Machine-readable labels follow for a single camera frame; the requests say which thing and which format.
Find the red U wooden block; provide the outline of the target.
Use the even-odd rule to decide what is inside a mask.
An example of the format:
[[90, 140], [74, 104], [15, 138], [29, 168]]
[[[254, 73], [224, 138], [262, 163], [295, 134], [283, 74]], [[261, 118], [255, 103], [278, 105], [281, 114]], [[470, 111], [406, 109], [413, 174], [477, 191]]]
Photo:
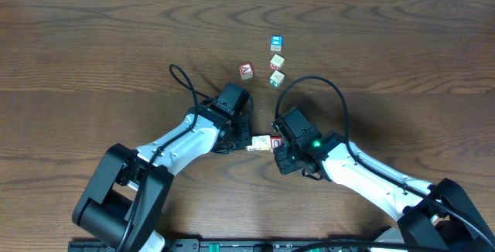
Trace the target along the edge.
[[271, 137], [271, 150], [274, 150], [277, 147], [283, 146], [283, 138], [282, 137]]

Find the cream wooden block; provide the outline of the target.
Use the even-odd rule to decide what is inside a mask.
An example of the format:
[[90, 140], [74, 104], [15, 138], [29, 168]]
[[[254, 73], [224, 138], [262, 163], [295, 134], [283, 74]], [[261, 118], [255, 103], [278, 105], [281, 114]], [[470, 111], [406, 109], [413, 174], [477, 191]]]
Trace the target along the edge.
[[270, 135], [260, 135], [257, 136], [258, 140], [258, 150], [260, 151], [269, 151], [271, 150], [271, 136]]

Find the cream block with yellow side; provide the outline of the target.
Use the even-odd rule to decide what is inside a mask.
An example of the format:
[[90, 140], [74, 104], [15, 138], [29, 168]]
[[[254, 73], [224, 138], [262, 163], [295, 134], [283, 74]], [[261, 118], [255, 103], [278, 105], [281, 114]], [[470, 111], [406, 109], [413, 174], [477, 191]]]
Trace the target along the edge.
[[253, 136], [251, 138], [251, 145], [247, 146], [246, 149], [250, 151], [257, 151], [258, 150], [258, 136]]

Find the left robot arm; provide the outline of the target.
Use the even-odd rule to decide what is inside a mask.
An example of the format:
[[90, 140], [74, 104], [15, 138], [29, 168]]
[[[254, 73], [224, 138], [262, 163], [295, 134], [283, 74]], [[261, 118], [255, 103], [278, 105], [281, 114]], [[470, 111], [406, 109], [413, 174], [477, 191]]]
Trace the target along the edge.
[[228, 83], [161, 138], [135, 149], [111, 146], [74, 208], [73, 223], [116, 251], [163, 250], [166, 241], [155, 227], [173, 179], [215, 148], [248, 145], [249, 118], [241, 112], [252, 103], [245, 89]]

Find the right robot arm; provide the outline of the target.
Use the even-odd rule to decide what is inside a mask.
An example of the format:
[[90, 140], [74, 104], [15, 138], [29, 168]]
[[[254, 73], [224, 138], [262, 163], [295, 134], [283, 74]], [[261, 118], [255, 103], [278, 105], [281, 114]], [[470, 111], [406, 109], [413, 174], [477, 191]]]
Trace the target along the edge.
[[272, 126], [283, 139], [275, 149], [281, 174], [300, 171], [352, 189], [397, 222], [406, 245], [494, 249], [493, 233], [457, 182], [443, 179], [433, 184], [405, 175], [370, 157], [344, 135], [320, 133], [298, 109], [277, 116]]

